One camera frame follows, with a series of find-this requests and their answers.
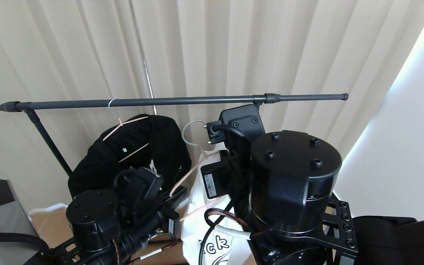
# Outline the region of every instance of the black cylinder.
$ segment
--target black cylinder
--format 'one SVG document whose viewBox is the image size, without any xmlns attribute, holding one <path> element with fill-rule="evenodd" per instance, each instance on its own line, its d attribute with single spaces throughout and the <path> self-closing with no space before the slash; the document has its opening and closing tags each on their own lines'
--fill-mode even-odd
<svg viewBox="0 0 424 265">
<path fill-rule="evenodd" d="M 299 131 L 258 137 L 251 146 L 250 208 L 261 224 L 291 237 L 322 225 L 342 159 L 329 143 Z"/>
<path fill-rule="evenodd" d="M 109 247 L 121 233 L 119 199 L 111 190 L 89 190 L 76 195 L 66 218 L 81 252 Z"/>
</svg>

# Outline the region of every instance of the bolt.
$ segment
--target bolt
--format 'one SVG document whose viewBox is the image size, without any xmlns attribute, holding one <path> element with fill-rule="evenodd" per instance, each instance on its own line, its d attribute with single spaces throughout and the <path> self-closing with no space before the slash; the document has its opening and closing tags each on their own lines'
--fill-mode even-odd
<svg viewBox="0 0 424 265">
<path fill-rule="evenodd" d="M 321 168 L 322 161 L 320 159 L 313 159 L 312 161 L 310 161 L 310 165 L 314 168 Z"/>
<path fill-rule="evenodd" d="M 266 158 L 267 159 L 273 159 L 274 158 L 274 152 L 273 151 L 266 152 Z"/>
<path fill-rule="evenodd" d="M 310 139 L 310 145 L 315 146 L 315 145 L 318 145 L 319 143 L 320 143 L 320 140 L 317 138 Z"/>
<path fill-rule="evenodd" d="M 346 245 L 350 248 L 355 248 L 356 244 L 351 240 L 346 240 Z"/>
<path fill-rule="evenodd" d="M 343 228 L 348 232 L 353 231 L 353 228 L 351 226 L 347 225 L 346 223 L 343 225 Z"/>
</svg>

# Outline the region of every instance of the floor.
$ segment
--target floor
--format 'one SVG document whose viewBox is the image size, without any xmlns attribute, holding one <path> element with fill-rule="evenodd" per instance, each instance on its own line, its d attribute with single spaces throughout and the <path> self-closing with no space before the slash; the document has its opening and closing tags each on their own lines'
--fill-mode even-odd
<svg viewBox="0 0 424 265">
<path fill-rule="evenodd" d="M 47 244 L 54 248 L 57 245 L 65 242 L 73 236 L 71 229 L 69 227 L 68 221 L 66 221 L 65 209 L 61 208 L 54 210 L 52 212 L 42 212 L 42 213 L 32 213 L 30 214 L 32 219 L 32 224 L 37 230 L 40 238 L 45 240 Z M 152 240 L 164 240 L 168 238 L 162 238 L 160 236 L 153 238 Z M 149 245 L 147 248 L 140 250 L 133 257 L 139 257 L 145 255 L 148 252 L 156 250 L 163 247 L 164 245 Z M 166 250 L 165 252 L 160 252 L 154 257 L 146 258 L 141 260 L 138 265 L 173 265 L 173 264 L 182 264 L 187 263 L 185 258 L 182 255 L 182 243 L 178 243 L 177 246 Z M 256 264 L 252 257 L 250 257 L 245 265 L 254 265 Z"/>
</svg>

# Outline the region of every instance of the curtain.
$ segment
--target curtain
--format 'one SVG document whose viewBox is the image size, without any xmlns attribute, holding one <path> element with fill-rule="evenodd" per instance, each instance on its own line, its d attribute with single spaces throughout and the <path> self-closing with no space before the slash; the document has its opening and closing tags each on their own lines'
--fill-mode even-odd
<svg viewBox="0 0 424 265">
<path fill-rule="evenodd" d="M 266 131 L 306 131 L 345 157 L 423 25 L 417 0 L 0 1 L 0 104 L 348 92 L 348 101 L 260 110 Z M 182 128 L 234 106 L 113 109 L 123 120 L 171 116 Z M 37 113 L 72 169 L 118 123 L 107 108 Z M 200 125 L 186 136 L 207 148 Z M 26 209 L 70 201 L 66 174 L 23 113 L 0 113 L 0 177 Z"/>
</svg>

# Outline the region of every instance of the clothes rack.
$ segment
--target clothes rack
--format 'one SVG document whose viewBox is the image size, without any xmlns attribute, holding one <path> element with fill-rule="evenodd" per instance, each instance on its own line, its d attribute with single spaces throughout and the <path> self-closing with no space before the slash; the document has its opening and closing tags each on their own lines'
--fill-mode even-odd
<svg viewBox="0 0 424 265">
<path fill-rule="evenodd" d="M 348 94 L 325 94 L 325 95 L 279 95 L 266 93 L 264 95 L 251 96 L 214 96 L 214 97 L 183 97 L 183 98 L 153 98 L 153 99 L 116 99 L 111 102 L 111 107 L 134 107 L 134 106 L 161 106 L 161 105 L 188 105 L 188 104 L 219 104 L 219 103 L 252 103 L 259 108 L 261 104 L 271 104 L 280 101 L 305 101 L 305 100 L 347 100 Z M 72 173 L 63 155 L 53 142 L 49 133 L 43 126 L 37 109 L 77 109 L 84 107 L 107 107 L 111 99 L 96 100 L 70 100 L 70 101 L 44 101 L 44 102 L 20 102 L 10 101 L 0 105 L 0 111 L 22 112 L 29 117 L 47 146 L 54 154 L 66 174 Z"/>
</svg>

